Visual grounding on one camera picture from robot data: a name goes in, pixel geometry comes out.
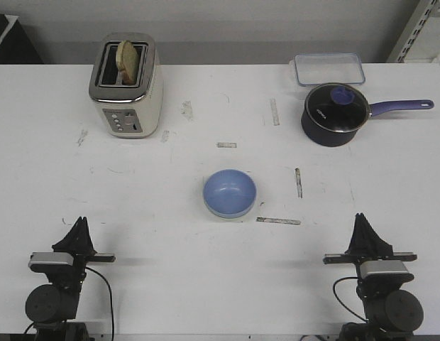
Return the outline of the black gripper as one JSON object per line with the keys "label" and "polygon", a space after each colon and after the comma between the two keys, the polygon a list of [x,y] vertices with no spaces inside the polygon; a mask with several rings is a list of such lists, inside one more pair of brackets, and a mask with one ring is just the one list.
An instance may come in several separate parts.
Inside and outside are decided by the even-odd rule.
{"label": "black gripper", "polygon": [[359,276],[359,266],[366,261],[375,260],[400,260],[405,264],[405,262],[417,260],[417,255],[412,252],[396,252],[392,256],[351,255],[360,254],[361,229],[367,254],[394,254],[393,246],[379,237],[363,213],[357,213],[355,216],[353,233],[346,253],[325,254],[322,261],[324,264],[353,264],[356,268],[356,275],[358,277],[356,289],[358,297],[362,301],[372,301],[377,300],[378,298],[383,298],[393,291],[399,290],[404,283],[393,281],[391,278],[377,278],[364,281]]}
{"label": "black gripper", "polygon": [[[78,239],[81,254],[68,253],[77,250]],[[72,295],[80,294],[88,263],[113,263],[116,260],[114,254],[97,253],[94,249],[86,217],[78,217],[71,230],[52,245],[52,249],[60,252],[50,252],[49,283]]]}

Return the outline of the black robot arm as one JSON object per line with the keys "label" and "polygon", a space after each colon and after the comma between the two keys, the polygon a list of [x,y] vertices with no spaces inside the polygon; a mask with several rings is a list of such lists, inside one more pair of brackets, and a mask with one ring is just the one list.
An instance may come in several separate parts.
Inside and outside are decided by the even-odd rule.
{"label": "black robot arm", "polygon": [[421,303],[402,285],[414,280],[406,262],[415,261],[412,252],[395,252],[381,239],[363,213],[355,216],[348,249],[325,254],[324,264],[353,264],[356,293],[365,316],[354,315],[360,323],[345,323],[339,340],[410,340],[423,320]]}
{"label": "black robot arm", "polygon": [[47,284],[31,291],[25,312],[35,328],[35,340],[93,340],[83,322],[76,322],[82,284],[91,271],[89,263],[112,263],[114,254],[100,254],[94,249],[86,217],[78,217],[71,230],[52,251],[33,252],[28,268],[45,274]]}

